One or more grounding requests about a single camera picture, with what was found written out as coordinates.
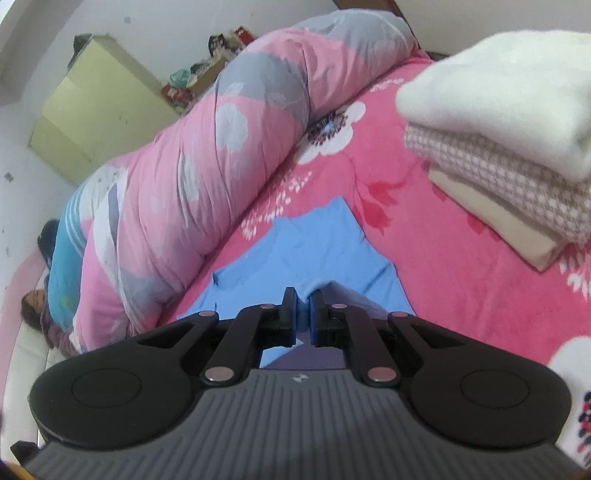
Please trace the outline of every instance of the stack of folded towels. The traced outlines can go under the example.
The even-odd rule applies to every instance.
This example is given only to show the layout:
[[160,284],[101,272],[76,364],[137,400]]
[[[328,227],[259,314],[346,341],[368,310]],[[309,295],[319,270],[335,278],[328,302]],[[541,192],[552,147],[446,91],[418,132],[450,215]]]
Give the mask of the stack of folded towels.
[[397,94],[429,178],[538,270],[591,235],[591,35],[509,32]]

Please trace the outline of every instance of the blue cloth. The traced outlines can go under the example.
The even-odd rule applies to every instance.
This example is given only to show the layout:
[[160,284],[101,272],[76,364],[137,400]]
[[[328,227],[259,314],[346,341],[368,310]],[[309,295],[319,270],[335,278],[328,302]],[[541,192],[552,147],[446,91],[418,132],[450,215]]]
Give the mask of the blue cloth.
[[[212,277],[187,315],[214,310],[221,319],[235,318],[250,305],[280,304],[286,287],[300,299],[298,331],[309,328],[307,305],[317,289],[328,303],[358,305],[376,318],[414,313],[395,267],[366,240],[342,197],[298,218],[277,218],[258,243]],[[289,350],[266,350],[261,366]]]
[[83,187],[68,201],[60,218],[47,285],[49,313],[55,324],[66,333],[72,331],[74,314],[80,303],[82,257],[86,247],[79,215]]

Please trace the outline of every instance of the circular pad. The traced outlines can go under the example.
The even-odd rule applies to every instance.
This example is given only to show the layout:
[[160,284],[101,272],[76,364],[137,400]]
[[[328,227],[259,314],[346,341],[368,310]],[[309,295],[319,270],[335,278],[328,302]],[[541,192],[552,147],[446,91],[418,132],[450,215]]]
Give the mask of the circular pad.
[[464,396],[486,408],[511,408],[523,402],[530,392],[519,375],[502,370],[479,370],[460,382]]
[[45,436],[112,450],[170,430],[193,400],[190,379],[168,349],[120,344],[57,364],[39,377],[31,412]]
[[125,405],[138,396],[141,380],[130,372],[117,368],[104,368],[83,374],[72,385],[75,399],[93,408],[112,408]]
[[483,344],[433,349],[411,382],[410,401],[440,434],[495,449],[555,441],[570,411],[558,375]]

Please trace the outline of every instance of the floral bedsheet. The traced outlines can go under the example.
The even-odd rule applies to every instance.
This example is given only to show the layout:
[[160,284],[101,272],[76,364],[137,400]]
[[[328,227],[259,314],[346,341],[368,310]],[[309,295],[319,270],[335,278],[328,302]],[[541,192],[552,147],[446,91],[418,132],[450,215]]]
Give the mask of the floral bedsheet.
[[278,216],[343,196],[366,237],[398,270],[419,316],[535,360],[568,384],[573,408],[559,445],[591,464],[591,244],[569,246],[539,274],[427,178],[402,144],[394,97],[429,64],[415,57],[313,125],[235,231],[209,260],[174,320],[212,271],[262,238]]

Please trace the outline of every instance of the dark hair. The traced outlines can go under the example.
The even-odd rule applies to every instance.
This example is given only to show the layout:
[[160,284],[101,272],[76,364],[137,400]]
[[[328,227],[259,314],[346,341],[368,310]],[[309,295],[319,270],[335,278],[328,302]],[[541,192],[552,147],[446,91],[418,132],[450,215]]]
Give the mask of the dark hair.
[[41,315],[27,302],[27,295],[21,300],[21,315],[25,323],[35,330],[41,331]]

